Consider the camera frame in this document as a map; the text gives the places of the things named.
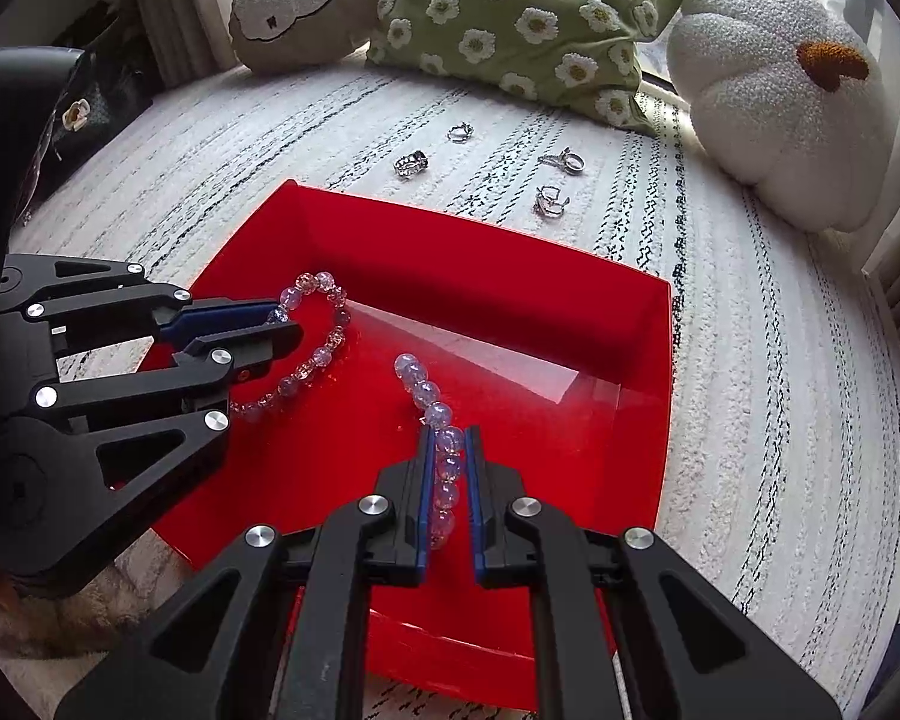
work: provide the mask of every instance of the white flower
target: white flower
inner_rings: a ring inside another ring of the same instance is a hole
[[[569,89],[580,86],[593,80],[593,76],[600,70],[600,65],[589,56],[581,56],[578,53],[566,53],[563,60],[554,67],[554,75],[563,81],[563,85]]]
[[[656,8],[649,0],[644,0],[634,7],[634,18],[640,31],[647,37],[656,36]]]
[[[536,7],[526,8],[514,22],[516,31],[534,46],[557,37],[557,14]]]
[[[490,59],[497,50],[497,36],[484,29],[468,29],[457,49],[471,65]]]
[[[620,89],[603,90],[594,100],[593,107],[614,127],[624,127],[631,120],[629,94]]]
[[[536,100],[536,84],[527,76],[518,76],[516,73],[504,73],[500,79],[500,88],[511,95],[517,95],[524,100]]]
[[[413,30],[408,19],[394,19],[391,21],[391,28],[386,30],[386,42],[395,49],[402,49],[412,36]]]
[[[601,0],[587,0],[580,6],[580,15],[594,32],[609,32],[612,29],[623,29],[620,14]]]
[[[443,69],[443,57],[437,56],[435,53],[422,53],[420,55],[420,70],[429,73],[431,76],[447,75],[447,71]]]
[[[434,23],[447,23],[460,15],[460,0],[430,0],[427,15]]]
[[[607,52],[621,76],[629,76],[634,71],[634,49],[629,42],[617,43]]]
[[[381,19],[394,9],[396,0],[377,0],[377,18]]]

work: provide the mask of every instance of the cushion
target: cushion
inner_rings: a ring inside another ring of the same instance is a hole
[[[479,79],[527,100],[650,133],[634,41],[681,0],[380,0],[370,61]]]
[[[377,23],[376,2],[233,0],[233,50],[257,73],[335,62],[367,42]]]
[[[860,227],[893,147],[880,68],[817,0],[685,0],[667,62],[703,147],[804,230]]]

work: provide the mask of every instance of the green pillow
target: green pillow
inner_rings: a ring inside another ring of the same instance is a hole
[[[497,84],[615,127],[652,134],[634,99],[634,41],[682,0],[380,0],[370,61]]]

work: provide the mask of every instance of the ring with gemstone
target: ring with gemstone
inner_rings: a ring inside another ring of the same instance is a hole
[[[570,199],[561,199],[558,187],[537,187],[536,201],[533,210],[547,218],[557,218],[563,215]]]
[[[407,156],[400,157],[394,162],[394,170],[396,170],[396,175],[407,179],[417,175],[418,172],[427,170],[428,165],[427,155],[422,151],[415,151],[413,154],[407,154]]]
[[[473,137],[473,127],[466,122],[460,122],[456,127],[450,127],[447,132],[447,140],[454,143],[463,143]]]
[[[543,162],[544,165],[559,167],[563,172],[566,172],[569,175],[578,175],[579,173],[582,173],[583,168],[586,165],[586,163],[583,162],[583,157],[573,153],[569,148],[564,148],[559,154],[544,154],[542,157],[538,157],[537,161]]]

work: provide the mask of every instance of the red tray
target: red tray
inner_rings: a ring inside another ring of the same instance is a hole
[[[353,322],[346,344],[287,413],[235,423],[226,463],[156,530],[202,567],[243,529],[317,524],[413,456],[418,412],[394,376],[413,352],[454,423],[479,424],[487,459],[528,493],[610,533],[652,527],[670,417],[670,288],[599,257],[490,224],[287,182],[194,283],[195,298],[272,298],[303,271],[330,271]],[[254,399],[313,351],[326,301],[295,312],[302,346]],[[168,365],[154,346],[144,367]],[[525,590],[474,584],[466,491],[457,529],[423,589],[375,589],[367,667],[468,701],[535,707]]]

